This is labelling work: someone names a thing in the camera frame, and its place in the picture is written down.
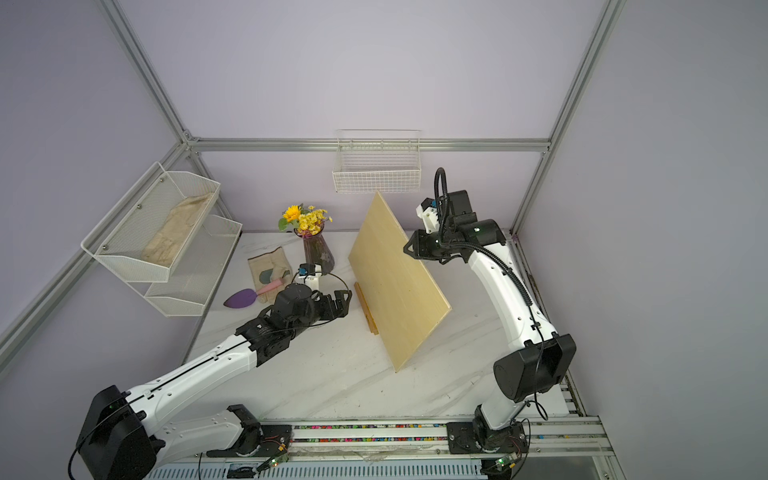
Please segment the light plywood board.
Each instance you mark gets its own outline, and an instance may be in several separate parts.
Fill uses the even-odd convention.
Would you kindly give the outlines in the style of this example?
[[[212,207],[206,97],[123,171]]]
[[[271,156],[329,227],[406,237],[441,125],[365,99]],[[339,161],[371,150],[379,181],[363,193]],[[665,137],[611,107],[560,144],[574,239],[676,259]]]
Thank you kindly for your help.
[[[404,253],[407,241],[391,208],[375,193],[348,260],[396,372],[452,311],[424,263]]]

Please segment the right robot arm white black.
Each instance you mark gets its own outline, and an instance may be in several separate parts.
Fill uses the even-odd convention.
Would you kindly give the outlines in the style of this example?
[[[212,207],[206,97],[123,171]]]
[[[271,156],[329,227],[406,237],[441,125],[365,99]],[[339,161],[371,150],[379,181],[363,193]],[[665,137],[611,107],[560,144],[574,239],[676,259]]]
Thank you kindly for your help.
[[[496,388],[469,422],[447,424],[453,454],[522,455],[530,441],[520,417],[563,380],[577,351],[569,335],[560,334],[546,318],[520,278],[506,237],[493,220],[479,220],[464,191],[435,195],[416,209],[423,228],[403,248],[417,260],[446,264],[462,260],[480,280],[501,321],[508,354],[493,365]]]

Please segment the wooden easel frame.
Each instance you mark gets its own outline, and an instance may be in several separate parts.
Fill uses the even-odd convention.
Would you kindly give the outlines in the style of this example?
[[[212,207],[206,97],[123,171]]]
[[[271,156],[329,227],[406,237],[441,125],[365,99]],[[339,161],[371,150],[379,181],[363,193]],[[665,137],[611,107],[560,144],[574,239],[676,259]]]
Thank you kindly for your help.
[[[377,327],[377,325],[375,323],[374,317],[373,317],[372,312],[370,310],[370,307],[369,307],[369,305],[368,305],[368,303],[367,303],[367,301],[365,299],[365,296],[363,294],[363,291],[362,291],[362,288],[361,288],[360,284],[358,282],[355,282],[354,283],[354,288],[355,288],[355,293],[357,294],[357,297],[358,297],[358,301],[359,301],[359,303],[361,305],[364,317],[366,319],[366,323],[367,323],[369,331],[373,335],[378,335],[379,334],[378,327]]]

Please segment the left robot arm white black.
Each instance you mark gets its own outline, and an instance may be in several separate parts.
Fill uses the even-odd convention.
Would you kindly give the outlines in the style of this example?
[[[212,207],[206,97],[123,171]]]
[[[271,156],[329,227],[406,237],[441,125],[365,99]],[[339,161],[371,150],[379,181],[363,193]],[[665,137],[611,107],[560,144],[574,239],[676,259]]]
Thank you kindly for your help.
[[[274,445],[242,404],[176,422],[185,408],[226,381],[257,368],[302,332],[348,314],[352,292],[323,294],[291,283],[272,305],[208,352],[127,391],[97,393],[73,454],[95,479],[142,479],[154,468],[199,453],[246,457]]]

